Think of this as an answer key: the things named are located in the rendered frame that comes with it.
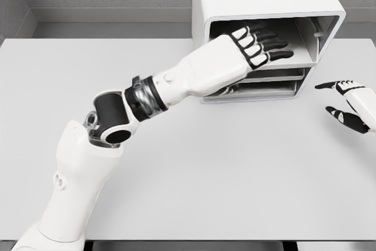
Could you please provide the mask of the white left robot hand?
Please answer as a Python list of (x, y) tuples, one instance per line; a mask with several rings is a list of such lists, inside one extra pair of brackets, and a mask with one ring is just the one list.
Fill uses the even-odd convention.
[(186, 57), (189, 94), (203, 97), (244, 79), (272, 61), (294, 55), (287, 41), (277, 40), (277, 32), (251, 24), (218, 36)]

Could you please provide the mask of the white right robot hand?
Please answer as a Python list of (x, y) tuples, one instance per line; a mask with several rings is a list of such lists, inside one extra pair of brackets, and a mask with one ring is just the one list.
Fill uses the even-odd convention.
[(326, 111), (341, 124), (358, 133), (376, 133), (376, 93), (371, 88), (352, 80), (321, 83), (315, 88), (336, 90), (356, 112), (353, 114), (326, 106)]

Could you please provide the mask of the white cabinet drawer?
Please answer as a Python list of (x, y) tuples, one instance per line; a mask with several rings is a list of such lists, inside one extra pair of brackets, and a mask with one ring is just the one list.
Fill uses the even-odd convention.
[(296, 81), (276, 81), (276, 82), (256, 82), (256, 83), (237, 83), (220, 90), (208, 99), (227, 99), (227, 98), (254, 98), (266, 96), (285, 96), (293, 95), (297, 90)]
[(269, 69), (250, 72), (244, 79), (247, 82), (296, 81), (305, 75), (304, 68)]

